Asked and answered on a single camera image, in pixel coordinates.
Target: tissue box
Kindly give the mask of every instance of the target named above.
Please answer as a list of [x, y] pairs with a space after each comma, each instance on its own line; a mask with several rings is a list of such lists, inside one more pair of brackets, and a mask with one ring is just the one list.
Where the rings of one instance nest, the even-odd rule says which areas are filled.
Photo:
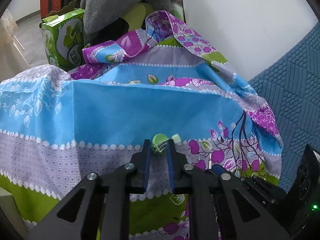
[[69, 71], [84, 64], [83, 9], [43, 19], [42, 37], [48, 62]]

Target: purple fruit print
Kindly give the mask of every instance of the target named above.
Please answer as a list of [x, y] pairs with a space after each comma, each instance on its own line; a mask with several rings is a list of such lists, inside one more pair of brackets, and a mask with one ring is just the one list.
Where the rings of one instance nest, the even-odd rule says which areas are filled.
[[228, 138], [228, 136], [229, 136], [229, 129], [228, 129], [228, 127], [226, 127], [226, 128], [223, 130], [223, 136], [224, 136], [224, 138]]
[[176, 24], [173, 26], [172, 29], [173, 29], [173, 32], [174, 32], [174, 33], [177, 33], [177, 32], [178, 32], [178, 26], [177, 26]]
[[247, 164], [247, 161], [244, 160], [244, 161], [242, 162], [242, 170], [243, 170], [243, 171], [246, 171], [247, 169], [248, 169], [248, 164]]
[[251, 166], [252, 166], [252, 169], [253, 169], [254, 171], [258, 171], [258, 170], [259, 170], [259, 160], [254, 160], [254, 161], [252, 162]]
[[198, 163], [195, 164], [195, 166], [204, 171], [205, 170], [205, 161], [200, 160]]
[[224, 159], [224, 151], [214, 151], [211, 156], [211, 160], [213, 163], [222, 163]]
[[190, 42], [190, 41], [188, 41], [188, 42], [185, 42], [185, 43], [183, 44], [183, 46], [185, 46], [185, 47], [191, 47], [191, 46], [193, 46], [193, 43]]
[[190, 147], [190, 150], [191, 150], [191, 153], [192, 154], [198, 154], [199, 153], [199, 145], [198, 145], [198, 142], [196, 140], [191, 140], [189, 142], [189, 147]]
[[205, 53], [209, 53], [209, 52], [211, 51], [211, 49], [210, 49], [209, 47], [204, 47], [204, 48], [203, 48], [203, 51], [204, 51]]
[[179, 229], [179, 226], [177, 223], [168, 224], [163, 228], [163, 230], [167, 232], [168, 235], [173, 235], [175, 232], [178, 231], [178, 229]]

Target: blue quilted fabric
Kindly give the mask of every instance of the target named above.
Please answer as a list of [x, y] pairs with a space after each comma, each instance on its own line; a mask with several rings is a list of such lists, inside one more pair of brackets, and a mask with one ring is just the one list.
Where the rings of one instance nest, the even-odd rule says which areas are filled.
[[279, 186], [288, 192], [306, 144], [320, 150], [320, 23], [249, 83], [275, 113], [284, 142]]

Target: purple floral fabric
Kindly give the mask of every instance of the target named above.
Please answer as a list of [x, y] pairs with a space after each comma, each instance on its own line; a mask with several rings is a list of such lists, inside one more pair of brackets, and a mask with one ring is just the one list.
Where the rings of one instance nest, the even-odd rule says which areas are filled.
[[[146, 18], [146, 27], [146, 31], [142, 29], [134, 30], [123, 35], [117, 41], [106, 41], [83, 49], [86, 64], [73, 70], [71, 77], [73, 79], [95, 79], [104, 73], [103, 69], [111, 69], [111, 63], [115, 66], [144, 53], [171, 35], [189, 52], [203, 59], [209, 59], [210, 55], [217, 52], [215, 47], [198, 32], [168, 12], [157, 11], [150, 14]], [[103, 51], [110, 52], [110, 55], [101, 57]], [[283, 143], [274, 114], [266, 100], [259, 97], [247, 82], [228, 69], [226, 65], [217, 64], [214, 60], [211, 62], [218, 71], [223, 73], [221, 75], [222, 78], [232, 80], [234, 82], [233, 87], [238, 86], [241, 88], [241, 94], [238, 94], [237, 90], [226, 91], [230, 97], [243, 108], [253, 122], [273, 135], [282, 146]], [[181, 87], [190, 82], [196, 83], [197, 86], [206, 82], [211, 83], [204, 80], [192, 81], [190, 78], [176, 79], [175, 77], [168, 77], [166, 83], [162, 85]]]

